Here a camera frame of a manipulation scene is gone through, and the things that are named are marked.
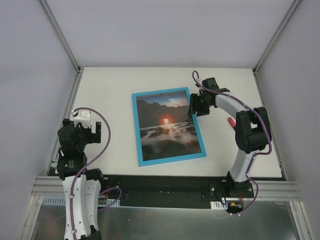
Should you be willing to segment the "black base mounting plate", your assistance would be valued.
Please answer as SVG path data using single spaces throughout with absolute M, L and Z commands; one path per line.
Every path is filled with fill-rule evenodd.
M 101 187 L 114 206 L 146 208 L 209 209 L 212 202 L 250 200 L 251 183 L 231 191 L 225 177 L 105 175 Z

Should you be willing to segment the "front aluminium rail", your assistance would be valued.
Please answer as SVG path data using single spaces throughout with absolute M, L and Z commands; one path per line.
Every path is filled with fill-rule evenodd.
M 142 176 L 142 175 L 106 175 L 102 184 L 107 187 L 118 187 L 125 195 L 138 193 L 201 193 L 215 197 L 243 196 L 251 199 L 257 194 L 259 201 L 292 201 L 302 200 L 298 184 L 294 181 L 275 179 L 256 179 L 254 183 L 231 192 L 225 177 L 197 176 Z

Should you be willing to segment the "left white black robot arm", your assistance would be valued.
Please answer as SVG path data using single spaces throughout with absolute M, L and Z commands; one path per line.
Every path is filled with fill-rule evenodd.
M 100 240 L 98 227 L 98 197 L 105 191 L 106 183 L 100 169 L 87 169 L 88 144 L 101 142 L 101 122 L 96 122 L 95 132 L 89 121 L 75 122 L 68 118 L 58 130 L 60 143 L 56 170 L 65 196 L 66 240 Z

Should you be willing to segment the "aluminium corner post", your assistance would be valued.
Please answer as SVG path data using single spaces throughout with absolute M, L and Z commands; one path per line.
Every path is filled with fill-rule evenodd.
M 300 4 L 303 0 L 293 0 L 284 14 L 284 17 L 280 21 L 278 27 L 276 28 L 275 32 L 273 33 L 271 39 L 269 40 L 266 48 L 264 49 L 261 57 L 259 58 L 258 62 L 256 63 L 255 67 L 252 69 L 254 75 L 256 75 L 259 70 L 261 69 L 262 65 L 264 64 L 265 60 L 267 59 L 268 55 L 271 53 L 272 49 L 276 45 L 277 41 L 282 36 L 283 32 L 285 31 L 287 25 L 293 18 L 295 12 L 299 8 Z
M 73 54 L 73 51 L 70 47 L 70 45 L 67 42 L 67 39 L 65 38 L 65 35 L 63 31 L 60 28 L 60 25 L 48 3 L 47 0 L 38 0 L 38 3 L 40 7 L 42 8 L 44 15 L 46 16 L 50 26 L 52 27 L 54 34 L 56 35 L 63 51 L 67 55 L 67 58 L 69 59 L 70 63 L 72 64 L 73 68 L 75 69 L 76 73 L 79 73 L 81 71 L 81 66 L 79 65 L 78 61 L 76 60 L 75 55 Z

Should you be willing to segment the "red handled screwdriver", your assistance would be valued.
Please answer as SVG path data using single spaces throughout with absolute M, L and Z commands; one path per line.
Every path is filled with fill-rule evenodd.
M 234 129 L 236 127 L 236 123 L 233 120 L 233 118 L 229 117 L 227 120 L 228 120 L 229 125 Z

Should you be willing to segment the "right aluminium corner post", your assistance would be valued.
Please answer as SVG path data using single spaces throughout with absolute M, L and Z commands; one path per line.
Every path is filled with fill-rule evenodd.
M 276 45 L 277 41 L 282 36 L 283 32 L 285 31 L 287 25 L 293 18 L 295 12 L 299 8 L 300 4 L 303 0 L 293 0 L 284 14 L 284 17 L 280 21 L 278 27 L 276 28 L 275 32 L 273 33 L 271 39 L 269 40 L 266 48 L 264 49 L 261 57 L 259 58 L 258 62 L 256 63 L 255 67 L 252 69 L 254 75 L 256 75 L 259 70 L 261 69 L 262 65 L 264 64 L 265 60 L 267 59 L 268 55 L 271 53 L 272 49 Z

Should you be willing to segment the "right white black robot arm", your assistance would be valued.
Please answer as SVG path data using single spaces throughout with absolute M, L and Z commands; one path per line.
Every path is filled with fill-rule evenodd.
M 258 155 L 272 151 L 272 136 L 267 110 L 252 108 L 233 96 L 227 88 L 220 88 L 214 77 L 199 82 L 193 78 L 198 93 L 190 95 L 189 116 L 206 116 L 210 108 L 219 108 L 235 119 L 235 142 L 238 152 L 231 170 L 227 173 L 225 193 L 238 197 L 250 186 L 250 172 Z

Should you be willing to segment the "left aluminium corner post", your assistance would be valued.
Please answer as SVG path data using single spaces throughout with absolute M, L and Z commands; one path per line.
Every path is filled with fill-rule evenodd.
M 78 61 L 76 60 L 75 55 L 73 54 L 73 51 L 70 47 L 70 45 L 67 42 L 67 39 L 65 38 L 65 35 L 63 31 L 60 28 L 60 25 L 48 3 L 47 0 L 38 0 L 38 3 L 40 7 L 42 8 L 44 15 L 46 16 L 50 26 L 52 27 L 54 34 L 56 35 L 63 51 L 67 55 L 67 58 L 69 59 L 70 63 L 72 64 L 73 68 L 75 69 L 76 73 L 79 73 L 81 71 L 81 66 L 79 65 Z

